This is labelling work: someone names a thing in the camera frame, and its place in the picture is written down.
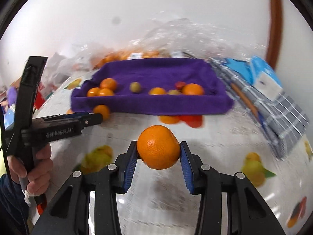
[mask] red object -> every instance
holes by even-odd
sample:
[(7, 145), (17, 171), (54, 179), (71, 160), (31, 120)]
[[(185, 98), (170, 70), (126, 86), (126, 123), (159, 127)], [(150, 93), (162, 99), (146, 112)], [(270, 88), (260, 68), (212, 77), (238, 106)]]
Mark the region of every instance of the red object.
[(176, 88), (177, 90), (181, 91), (182, 88), (183, 88), (185, 85), (186, 85), (185, 82), (178, 81), (178, 82), (175, 83), (175, 88)]
[(39, 109), (44, 104), (45, 101), (46, 100), (42, 97), (41, 93), (37, 91), (36, 99), (34, 103), (35, 108)]
[(179, 116), (179, 118), (192, 128), (199, 128), (203, 124), (202, 115), (183, 115)]
[(303, 197), (300, 204), (301, 204), (300, 218), (303, 218), (306, 213), (306, 196)]
[(47, 198), (45, 197), (44, 202), (37, 205), (37, 211), (38, 211), (38, 214), (40, 216), (42, 215), (42, 213), (46, 209), (46, 207), (47, 207)]

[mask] table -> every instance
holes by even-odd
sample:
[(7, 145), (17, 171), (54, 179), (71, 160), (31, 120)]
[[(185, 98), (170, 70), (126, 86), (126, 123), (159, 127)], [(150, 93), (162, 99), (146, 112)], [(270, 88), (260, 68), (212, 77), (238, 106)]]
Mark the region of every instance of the table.
[[(82, 79), (80, 84), (91, 78), (93, 73), (79, 77)], [(75, 79), (77, 77), (69, 78), (47, 100), (36, 117), (66, 113), (70, 108), (72, 91), (66, 89), (66, 86)], [(190, 151), (199, 155), (204, 164), (221, 173), (233, 175), (242, 169), (247, 154), (257, 153), (263, 166), (275, 174), (274, 177), (266, 178), (258, 191), (286, 234), (296, 234), (313, 210), (313, 199), (310, 197), (313, 190), (313, 153), (306, 136), (286, 159), (277, 160), (271, 154), (261, 131), (239, 103), (235, 102), (227, 114), (204, 118), (204, 126), (198, 129), (188, 127), (185, 123), (163, 125), (174, 133), (179, 142), (187, 141)], [(113, 113), (101, 125), (84, 129), (81, 136), (51, 143), (54, 168), (51, 185), (46, 193), (48, 201), (86, 153), (96, 147), (109, 145), (113, 149), (112, 161), (115, 161), (119, 154), (126, 152), (131, 140), (137, 140), (145, 128), (157, 124), (162, 124), (157, 116)], [(90, 199), (89, 234), (94, 234), (94, 193), (91, 193)], [(125, 195), (118, 194), (116, 199), (124, 235), (194, 234), (200, 196), (189, 194), (179, 162), (169, 169), (157, 171), (138, 160), (131, 188)], [(222, 200), (222, 234), (226, 234), (226, 195), (222, 195)], [(38, 217), (35, 208), (32, 208), (32, 222), (35, 223)]]

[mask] purple object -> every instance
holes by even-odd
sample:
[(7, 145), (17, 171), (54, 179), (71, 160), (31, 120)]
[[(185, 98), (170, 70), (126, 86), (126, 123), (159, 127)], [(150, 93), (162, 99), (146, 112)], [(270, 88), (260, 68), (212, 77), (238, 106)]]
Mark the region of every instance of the purple object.
[[(86, 97), (90, 88), (99, 87), (105, 78), (118, 82), (114, 96)], [(139, 82), (140, 94), (129, 90), (132, 82)], [(175, 83), (196, 83), (204, 88), (205, 95), (149, 95), (154, 87), (166, 91)], [(211, 66), (200, 59), (150, 58), (134, 59), (105, 64), (91, 80), (74, 89), (71, 108), (74, 112), (92, 112), (97, 105), (107, 105), (111, 112), (148, 115), (204, 115), (226, 113), (233, 100), (226, 94), (224, 84), (217, 78)]]
[(9, 104), (9, 107), (16, 103), (16, 99), (18, 97), (18, 92), (16, 91), (16, 88), (14, 86), (11, 86), (8, 90), (7, 90), (7, 102)]

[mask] finger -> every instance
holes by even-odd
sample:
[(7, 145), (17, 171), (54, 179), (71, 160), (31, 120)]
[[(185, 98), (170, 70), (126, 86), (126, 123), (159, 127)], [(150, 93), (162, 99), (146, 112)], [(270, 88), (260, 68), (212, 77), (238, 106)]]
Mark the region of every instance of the finger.
[(21, 178), (26, 177), (27, 172), (24, 165), (15, 156), (8, 156), (7, 163), (9, 164), (9, 168), (13, 171), (13, 173)]
[(48, 159), (51, 157), (51, 146), (48, 143), (47, 145), (45, 145), (40, 151), (37, 152), (36, 154), (36, 158), (38, 160), (42, 160), (42, 159)]
[(48, 181), (47, 183), (45, 183), (41, 188), (39, 188), (36, 192), (34, 192), (34, 195), (42, 195), (46, 192), (46, 190), (48, 189), (50, 185), (50, 182)]
[(18, 175), (12, 170), (10, 169), (10, 175), (11, 175), (11, 179), (15, 182), (15, 183), (20, 183), (19, 182), (19, 178)]
[(44, 186), (46, 183), (48, 183), (50, 180), (50, 174), (46, 173), (42, 175), (41, 177), (35, 179), (34, 181), (30, 182), (27, 185), (27, 191), (31, 194), (34, 194), (36, 191), (38, 191), (42, 186)]
[(53, 162), (51, 159), (42, 160), (38, 165), (33, 168), (27, 175), (28, 180), (34, 181), (35, 179), (39, 178), (40, 176), (44, 175), (48, 171), (52, 170)]

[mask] plastic bag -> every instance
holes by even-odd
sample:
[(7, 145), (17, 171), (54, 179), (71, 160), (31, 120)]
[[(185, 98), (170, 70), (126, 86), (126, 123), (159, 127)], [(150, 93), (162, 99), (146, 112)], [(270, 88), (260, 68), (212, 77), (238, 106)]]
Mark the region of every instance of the plastic bag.
[(230, 57), (249, 61), (252, 55), (264, 57), (265, 47), (254, 37), (212, 24), (195, 24), (188, 19), (172, 20), (151, 30), (130, 48), (159, 51), (161, 56), (181, 51), (197, 58)]
[(42, 83), (56, 90), (65, 80), (76, 72), (89, 72), (111, 51), (103, 46), (91, 43), (84, 46), (72, 45), (76, 55), (72, 58), (54, 53), (47, 61), (43, 71)]

